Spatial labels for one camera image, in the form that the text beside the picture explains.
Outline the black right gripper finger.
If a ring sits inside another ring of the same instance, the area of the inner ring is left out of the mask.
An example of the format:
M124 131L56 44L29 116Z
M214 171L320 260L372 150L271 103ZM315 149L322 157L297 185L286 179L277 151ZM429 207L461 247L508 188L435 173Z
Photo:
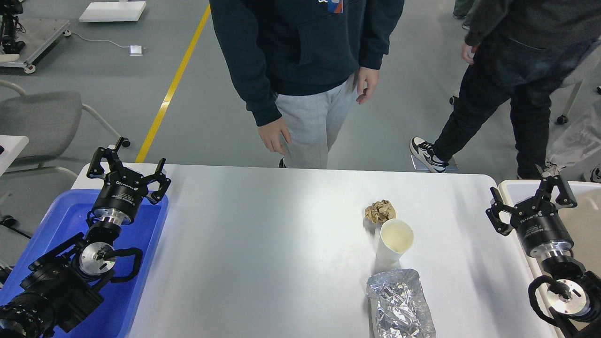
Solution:
M490 208L485 210L489 221L493 225L495 231L503 236L508 236L512 230L519 229L519 225L517 225L516 220L511 220L513 216L517 216L517 220L519 220L519 212L520 210L515 206L505 205L500 191L496 187L491 187L490 192L492 193L493 199L490 203ZM500 213L510 214L509 223L505 223L501 217Z
M571 187L560 175L544 177L535 191L535 210L571 209L577 206Z

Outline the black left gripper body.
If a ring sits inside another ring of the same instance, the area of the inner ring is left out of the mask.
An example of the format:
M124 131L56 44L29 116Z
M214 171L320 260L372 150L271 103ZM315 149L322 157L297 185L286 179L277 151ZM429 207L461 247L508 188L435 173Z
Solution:
M125 169L124 174L118 171L109 172L92 207L94 216L109 215L116 210L122 214L122 225L133 223L142 200L148 193L147 186L143 186L142 189L138 187L142 178L140 172L131 169Z

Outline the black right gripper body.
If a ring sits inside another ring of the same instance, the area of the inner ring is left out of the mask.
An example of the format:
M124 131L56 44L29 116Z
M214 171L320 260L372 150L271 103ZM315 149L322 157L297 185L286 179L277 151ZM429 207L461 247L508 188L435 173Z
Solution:
M526 255L535 259L568 255L574 241L554 203L542 203L540 206L520 203L517 207L517 214L512 216L512 226Z

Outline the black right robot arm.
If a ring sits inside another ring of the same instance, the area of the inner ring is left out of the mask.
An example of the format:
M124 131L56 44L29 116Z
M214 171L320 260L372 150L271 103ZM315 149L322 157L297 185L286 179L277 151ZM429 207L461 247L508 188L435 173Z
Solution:
M561 176L544 177L535 194L506 205L496 187L486 210L495 231L515 230L524 253L539 260L545 274L528 287L530 306L543 321L566 338L598 338L601 326L600 278L572 255L574 241L559 216L559 208L577 207L577 199Z

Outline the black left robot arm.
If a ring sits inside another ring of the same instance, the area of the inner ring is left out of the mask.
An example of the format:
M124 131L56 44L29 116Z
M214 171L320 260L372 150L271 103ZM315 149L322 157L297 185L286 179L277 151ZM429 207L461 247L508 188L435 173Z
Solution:
M51 338L54 328L69 332L103 303L101 289L125 283L142 267L140 248L114 248L123 225L132 224L144 199L159 203L171 184L165 158L153 174L144 176L125 167L118 156L124 143L97 148L87 177L103 187L86 216L88 231L78 233L29 265L22 292L1 307L3 338Z

